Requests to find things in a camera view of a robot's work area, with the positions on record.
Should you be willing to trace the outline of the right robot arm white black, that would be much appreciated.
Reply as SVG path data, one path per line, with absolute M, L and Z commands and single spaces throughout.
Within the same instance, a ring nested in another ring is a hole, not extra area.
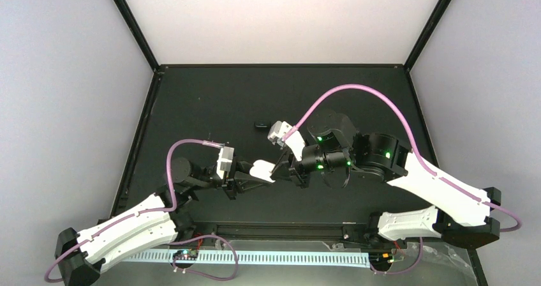
M 363 134 L 348 116 L 331 110 L 317 112 L 309 120 L 308 132 L 312 145 L 284 121 L 271 126 L 268 139 L 283 148 L 280 159 L 269 169 L 271 179 L 306 188 L 312 174 L 343 169 L 348 176 L 389 184 L 429 203 L 425 209 L 403 213 L 372 213 L 363 230 L 368 245 L 430 237 L 477 249 L 500 238 L 500 223 L 490 216 L 493 206 L 501 203 L 498 189 L 478 189 L 460 182 L 417 158 L 399 139 L 383 133 Z

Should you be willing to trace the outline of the white earbud charging case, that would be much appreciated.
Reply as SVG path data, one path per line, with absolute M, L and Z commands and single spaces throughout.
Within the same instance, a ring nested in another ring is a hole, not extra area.
M 253 162 L 253 166 L 249 170 L 249 175 L 266 182 L 273 183 L 274 180 L 271 178 L 271 175 L 274 167 L 275 164 L 271 162 L 267 162 L 265 160 L 256 160 Z

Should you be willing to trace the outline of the black earbud charging case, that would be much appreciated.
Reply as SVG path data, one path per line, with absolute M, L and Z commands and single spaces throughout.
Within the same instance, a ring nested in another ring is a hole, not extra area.
M 265 121 L 255 121 L 253 123 L 253 126 L 257 130 L 264 130 L 264 129 L 269 129 L 271 127 L 271 123 L 268 122 L 268 121 L 267 122 L 265 122 Z

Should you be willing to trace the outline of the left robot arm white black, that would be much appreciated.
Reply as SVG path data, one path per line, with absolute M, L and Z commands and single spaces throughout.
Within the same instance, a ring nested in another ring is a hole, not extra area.
M 273 163 L 249 163 L 238 156 L 205 168 L 185 158 L 172 160 L 165 174 L 171 184 L 90 229 L 68 228 L 58 235 L 54 265 L 61 274 L 59 282 L 92 285 L 132 255 L 191 239 L 195 226 L 186 205 L 197 200 L 197 190 L 222 189 L 233 199 L 239 193 L 271 185 L 273 169 Z

